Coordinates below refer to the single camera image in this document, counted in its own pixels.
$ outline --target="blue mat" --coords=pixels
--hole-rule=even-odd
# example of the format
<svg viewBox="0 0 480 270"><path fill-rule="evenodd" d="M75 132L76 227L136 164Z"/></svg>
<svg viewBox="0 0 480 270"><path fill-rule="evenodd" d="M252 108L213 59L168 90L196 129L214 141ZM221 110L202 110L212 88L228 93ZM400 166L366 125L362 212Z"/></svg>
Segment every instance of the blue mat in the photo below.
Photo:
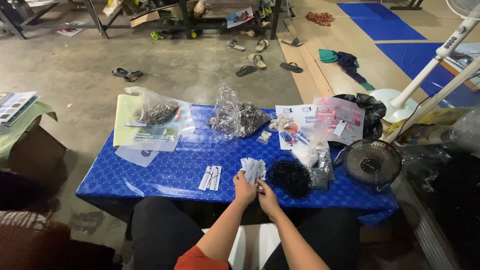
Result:
<svg viewBox="0 0 480 270"><path fill-rule="evenodd" d="M373 40L426 40L379 3L337 4Z"/></svg>
<svg viewBox="0 0 480 270"><path fill-rule="evenodd" d="M113 132L100 150L76 195L112 214L118 212L128 198L166 196L174 199L230 203L235 198L233 176L241 169L240 159L263 159L267 167L286 151L280 149L278 134L273 133L267 145L256 138L259 129L249 138L216 143L212 129L206 125L213 115L212 106L191 107L195 132L182 135L174 152L160 152L146 168L115 155ZM275 110L264 110L267 113ZM338 150L332 150L336 157ZM197 189L207 166L222 166L218 191ZM282 198L285 207L347 207L357 209L359 220L375 225L398 209L390 188L380 194L353 184L340 166L335 169L335 181L327 192L313 190L301 201Z"/></svg>
<svg viewBox="0 0 480 270"><path fill-rule="evenodd" d="M412 80L436 55L443 43L383 43L377 47L399 66ZM455 76L442 66L434 68L420 87L431 95L447 85ZM442 108L475 106L480 104L480 93L461 84L438 105Z"/></svg>

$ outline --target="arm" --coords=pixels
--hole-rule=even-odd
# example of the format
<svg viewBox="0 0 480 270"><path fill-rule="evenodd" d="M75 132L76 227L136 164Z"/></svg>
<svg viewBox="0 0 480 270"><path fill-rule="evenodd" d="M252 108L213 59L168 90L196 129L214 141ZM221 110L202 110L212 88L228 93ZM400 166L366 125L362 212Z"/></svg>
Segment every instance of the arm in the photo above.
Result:
<svg viewBox="0 0 480 270"><path fill-rule="evenodd" d="M257 185L248 184L244 171L233 177L233 183L235 199L196 245L207 257L222 262L227 262L243 211L257 193Z"/></svg>
<svg viewBox="0 0 480 270"><path fill-rule="evenodd" d="M277 226L288 267L291 270L329 270L330 268L308 245L307 241L303 239L297 228L282 211L272 189L262 180L257 179L257 182L263 188L261 190L263 195L260 194L258 196L260 206Z"/></svg>

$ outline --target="hand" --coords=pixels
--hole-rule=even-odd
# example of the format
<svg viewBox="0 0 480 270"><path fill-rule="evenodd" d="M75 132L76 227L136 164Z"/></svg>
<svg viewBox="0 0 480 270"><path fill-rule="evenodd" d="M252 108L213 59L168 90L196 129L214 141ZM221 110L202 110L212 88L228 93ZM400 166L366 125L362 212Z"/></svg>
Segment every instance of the hand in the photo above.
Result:
<svg viewBox="0 0 480 270"><path fill-rule="evenodd" d="M279 214L282 214L283 211L278 205L278 200L276 198L275 192L267 185L264 181L257 179L257 183L262 187L258 192L258 200L260 201L260 206L265 214L268 215L271 221L275 222L275 219Z"/></svg>
<svg viewBox="0 0 480 270"><path fill-rule="evenodd" d="M247 207L257 196L258 185L250 186L247 179L245 179L245 171L239 171L233 177L233 183L235 185L235 200Z"/></svg>

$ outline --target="yellow paper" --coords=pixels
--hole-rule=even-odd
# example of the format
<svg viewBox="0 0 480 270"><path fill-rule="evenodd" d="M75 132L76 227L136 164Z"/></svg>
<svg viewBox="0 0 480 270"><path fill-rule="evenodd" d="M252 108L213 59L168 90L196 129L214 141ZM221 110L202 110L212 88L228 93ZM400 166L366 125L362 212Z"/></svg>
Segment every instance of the yellow paper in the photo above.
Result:
<svg viewBox="0 0 480 270"><path fill-rule="evenodd" d="M115 115L115 128L113 133L113 147L135 144L138 127L123 125L126 121L133 120L133 112L138 104L138 96L119 95L117 99L117 114Z"/></svg>

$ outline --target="black pants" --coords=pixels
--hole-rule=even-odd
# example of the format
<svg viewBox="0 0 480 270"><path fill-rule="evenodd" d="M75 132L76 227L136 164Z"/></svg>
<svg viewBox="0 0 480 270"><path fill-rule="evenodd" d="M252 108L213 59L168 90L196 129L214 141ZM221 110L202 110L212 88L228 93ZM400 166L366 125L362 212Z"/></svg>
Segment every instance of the black pants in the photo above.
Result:
<svg viewBox="0 0 480 270"><path fill-rule="evenodd" d="M359 222L345 208L326 208L302 221L298 230L331 270L353 270L359 250ZM172 270L178 257L204 233L164 197L147 197L133 209L133 257L137 270ZM287 270L279 244L265 270Z"/></svg>

